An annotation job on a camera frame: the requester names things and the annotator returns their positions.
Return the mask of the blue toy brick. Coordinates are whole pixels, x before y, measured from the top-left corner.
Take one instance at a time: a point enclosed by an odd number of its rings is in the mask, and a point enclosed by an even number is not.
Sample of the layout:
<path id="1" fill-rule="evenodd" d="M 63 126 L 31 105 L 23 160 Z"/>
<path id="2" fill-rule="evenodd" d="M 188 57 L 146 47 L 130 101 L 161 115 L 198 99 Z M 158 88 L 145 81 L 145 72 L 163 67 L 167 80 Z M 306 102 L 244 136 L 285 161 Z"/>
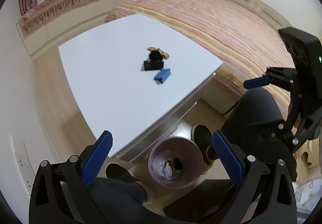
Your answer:
<path id="1" fill-rule="evenodd" d="M 154 80 L 160 84 L 163 84 L 171 75 L 169 68 L 161 68 L 160 71 L 154 76 Z"/>

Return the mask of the white patterned jacket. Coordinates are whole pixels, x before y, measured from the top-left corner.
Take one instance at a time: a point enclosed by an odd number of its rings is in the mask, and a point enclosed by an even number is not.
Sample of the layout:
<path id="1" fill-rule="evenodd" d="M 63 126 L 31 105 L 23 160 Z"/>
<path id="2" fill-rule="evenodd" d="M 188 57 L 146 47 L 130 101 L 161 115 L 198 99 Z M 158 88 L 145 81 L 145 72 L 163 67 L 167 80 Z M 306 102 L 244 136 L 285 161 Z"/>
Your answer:
<path id="1" fill-rule="evenodd" d="M 297 178 L 293 188 L 297 222 L 304 223 L 321 199 L 321 138 L 306 143 L 295 153 Z"/>

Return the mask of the black binder clip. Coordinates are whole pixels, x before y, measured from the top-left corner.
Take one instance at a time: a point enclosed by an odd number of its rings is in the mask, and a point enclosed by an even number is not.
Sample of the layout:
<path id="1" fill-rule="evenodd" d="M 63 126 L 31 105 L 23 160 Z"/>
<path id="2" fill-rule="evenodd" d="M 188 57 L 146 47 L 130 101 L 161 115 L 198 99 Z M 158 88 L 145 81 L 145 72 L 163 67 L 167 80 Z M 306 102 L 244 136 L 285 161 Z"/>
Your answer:
<path id="1" fill-rule="evenodd" d="M 155 61 L 145 60 L 143 62 L 143 70 L 144 71 L 161 70 L 163 67 L 164 67 L 164 61 L 163 60 L 155 60 Z"/>

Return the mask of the beige padded headboard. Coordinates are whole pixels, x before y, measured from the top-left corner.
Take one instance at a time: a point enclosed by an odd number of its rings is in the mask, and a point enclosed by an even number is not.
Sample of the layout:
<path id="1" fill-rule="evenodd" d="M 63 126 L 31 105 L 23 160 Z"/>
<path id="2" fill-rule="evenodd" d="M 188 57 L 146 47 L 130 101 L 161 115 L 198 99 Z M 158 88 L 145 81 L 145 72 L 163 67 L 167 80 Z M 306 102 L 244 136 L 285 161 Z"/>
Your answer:
<path id="1" fill-rule="evenodd" d="M 268 23 L 274 30 L 291 27 L 290 22 L 261 0 L 230 0 Z"/>

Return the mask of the pink trash bin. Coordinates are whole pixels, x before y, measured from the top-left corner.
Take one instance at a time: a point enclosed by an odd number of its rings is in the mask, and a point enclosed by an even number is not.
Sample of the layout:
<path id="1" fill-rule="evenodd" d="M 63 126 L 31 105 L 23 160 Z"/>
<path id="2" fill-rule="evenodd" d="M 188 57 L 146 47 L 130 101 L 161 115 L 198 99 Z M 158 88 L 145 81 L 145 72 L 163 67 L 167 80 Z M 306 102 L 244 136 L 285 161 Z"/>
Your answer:
<path id="1" fill-rule="evenodd" d="M 160 141 L 149 153 L 152 179 L 168 189 L 184 189 L 196 182 L 204 169 L 200 149 L 189 139 L 171 137 Z"/>

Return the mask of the black shoe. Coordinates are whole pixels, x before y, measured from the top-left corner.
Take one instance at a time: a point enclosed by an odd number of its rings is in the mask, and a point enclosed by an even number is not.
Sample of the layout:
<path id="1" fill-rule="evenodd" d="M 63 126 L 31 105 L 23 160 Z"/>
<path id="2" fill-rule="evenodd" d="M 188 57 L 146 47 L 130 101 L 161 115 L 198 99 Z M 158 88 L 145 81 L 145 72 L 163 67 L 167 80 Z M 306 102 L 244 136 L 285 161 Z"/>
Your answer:
<path id="1" fill-rule="evenodd" d="M 209 147 L 212 145 L 211 143 L 211 132 L 204 125 L 195 125 L 192 127 L 190 132 L 190 139 L 193 141 L 197 147 L 200 149 L 204 162 L 210 164 L 213 162 L 212 159 L 207 155 L 207 151 Z"/>
<path id="2" fill-rule="evenodd" d="M 140 182 L 140 180 L 134 177 L 125 167 L 116 162 L 107 165 L 105 174 L 109 179 L 115 179 L 126 183 Z"/>

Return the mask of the dark red carton box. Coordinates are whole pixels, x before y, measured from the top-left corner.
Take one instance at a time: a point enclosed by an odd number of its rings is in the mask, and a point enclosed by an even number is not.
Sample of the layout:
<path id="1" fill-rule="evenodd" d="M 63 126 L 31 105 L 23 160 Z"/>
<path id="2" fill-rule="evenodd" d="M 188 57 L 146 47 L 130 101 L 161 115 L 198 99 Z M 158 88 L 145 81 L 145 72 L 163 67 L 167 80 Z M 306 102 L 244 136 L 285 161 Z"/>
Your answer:
<path id="1" fill-rule="evenodd" d="M 178 158 L 170 159 L 169 166 L 173 174 L 176 174 L 177 172 L 182 170 L 182 163 Z"/>

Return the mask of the white power strip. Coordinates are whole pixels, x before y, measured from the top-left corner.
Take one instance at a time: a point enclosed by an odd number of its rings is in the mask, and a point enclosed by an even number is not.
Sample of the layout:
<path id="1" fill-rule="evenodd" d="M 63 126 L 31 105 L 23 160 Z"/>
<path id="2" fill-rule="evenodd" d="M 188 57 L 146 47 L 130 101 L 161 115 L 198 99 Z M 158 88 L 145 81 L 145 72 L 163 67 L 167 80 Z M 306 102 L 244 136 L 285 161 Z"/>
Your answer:
<path id="1" fill-rule="evenodd" d="M 27 189 L 28 194 L 31 195 L 35 173 L 29 161 L 25 143 L 14 136 L 11 136 L 11 141 L 24 185 Z"/>

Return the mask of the black fuzzy pompom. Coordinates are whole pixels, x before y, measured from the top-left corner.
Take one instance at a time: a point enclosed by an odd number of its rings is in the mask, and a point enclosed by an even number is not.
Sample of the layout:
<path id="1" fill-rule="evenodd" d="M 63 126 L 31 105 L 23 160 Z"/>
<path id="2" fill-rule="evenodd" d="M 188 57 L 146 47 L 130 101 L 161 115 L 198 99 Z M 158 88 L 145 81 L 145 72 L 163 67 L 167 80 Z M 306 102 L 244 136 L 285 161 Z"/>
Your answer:
<path id="1" fill-rule="evenodd" d="M 152 51 L 149 54 L 149 60 L 150 61 L 159 61 L 159 60 L 163 60 L 163 57 L 161 56 L 161 54 L 158 51 Z"/>

